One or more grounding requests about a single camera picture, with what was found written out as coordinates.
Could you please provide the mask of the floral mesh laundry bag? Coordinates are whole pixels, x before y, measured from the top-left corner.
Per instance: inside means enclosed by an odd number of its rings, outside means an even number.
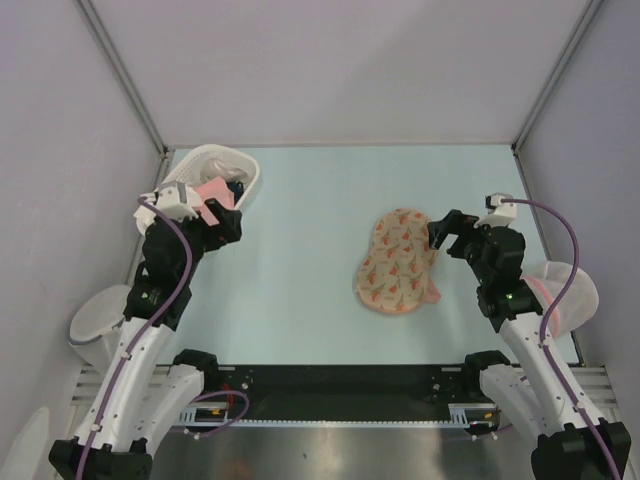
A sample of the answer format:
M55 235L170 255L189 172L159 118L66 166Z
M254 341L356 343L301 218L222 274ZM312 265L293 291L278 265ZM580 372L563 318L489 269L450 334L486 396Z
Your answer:
M385 314L412 312L436 304L441 295L430 277L438 252L429 244L429 217L409 208L382 216L355 278L361 303Z

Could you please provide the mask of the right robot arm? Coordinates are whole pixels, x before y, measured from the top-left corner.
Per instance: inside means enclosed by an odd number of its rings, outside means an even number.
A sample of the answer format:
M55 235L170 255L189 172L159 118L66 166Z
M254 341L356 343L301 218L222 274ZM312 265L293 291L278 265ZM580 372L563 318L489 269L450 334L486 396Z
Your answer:
M522 277L526 241L511 221L452 210L427 225L433 250L454 236L448 254L473 271L479 308L520 365L480 352L471 359L477 367L461 376L462 391L473 401L491 399L530 441L535 478L621 479L631 436L605 419L559 353L546 310Z

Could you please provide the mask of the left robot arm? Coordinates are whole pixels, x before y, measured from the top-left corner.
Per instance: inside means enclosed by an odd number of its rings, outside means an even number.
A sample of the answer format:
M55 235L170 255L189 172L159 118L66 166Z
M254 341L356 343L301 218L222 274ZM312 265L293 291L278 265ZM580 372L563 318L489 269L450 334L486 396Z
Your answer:
M217 199L197 208L164 206L159 194L145 194L138 203L134 217L146 224L142 260L114 357L72 438L55 441L49 452L63 479L148 478L155 452L180 413L197 398L221 393L216 356L198 350L180 352L157 390L149 384L192 298L200 260L240 240L242 213Z

